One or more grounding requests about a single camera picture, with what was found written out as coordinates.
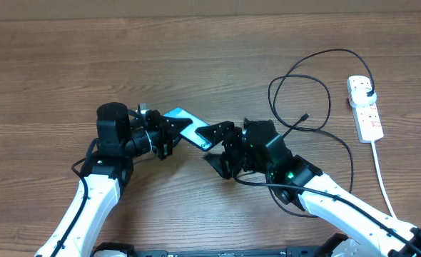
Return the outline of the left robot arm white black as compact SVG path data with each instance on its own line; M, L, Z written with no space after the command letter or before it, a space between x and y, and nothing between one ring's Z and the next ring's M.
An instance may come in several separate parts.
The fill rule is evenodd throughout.
M133 173L133 161L146 153L160 160L173 153L190 118L171 118L157 110L130 110L111 102L98 107L98 136L89 145L80 169L76 195L37 256L90 256L103 224L117 205Z

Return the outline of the blue smartphone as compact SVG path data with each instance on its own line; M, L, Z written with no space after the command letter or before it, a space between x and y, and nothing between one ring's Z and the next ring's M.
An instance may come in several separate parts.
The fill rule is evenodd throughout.
M179 107L165 113L164 116L168 118L190 119L193 123L181 131L181 136L202 151L211 149L211 142L196 133L196 129L208 126L205 121Z

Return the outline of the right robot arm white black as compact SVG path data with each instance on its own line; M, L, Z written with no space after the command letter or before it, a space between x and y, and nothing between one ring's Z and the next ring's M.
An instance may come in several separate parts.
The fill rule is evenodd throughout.
M225 121L199 127L196 133L212 145L223 145L223 153L205 157L221 177L237 179L240 171L264 174L264 187L283 203L339 228L345 240L360 245L360 255L421 256L421 227L373 208L311 162L293 155L272 121L245 120L243 127Z

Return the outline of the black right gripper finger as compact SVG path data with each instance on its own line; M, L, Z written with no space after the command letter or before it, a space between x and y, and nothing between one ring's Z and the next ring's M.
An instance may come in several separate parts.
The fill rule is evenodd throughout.
M212 126L202 126L196 129L196 133L210 143L214 147L220 143L227 132L233 131L235 125L233 122L224 121Z
M203 159L210 164L221 178L230 178L230 171L223 154L207 153Z

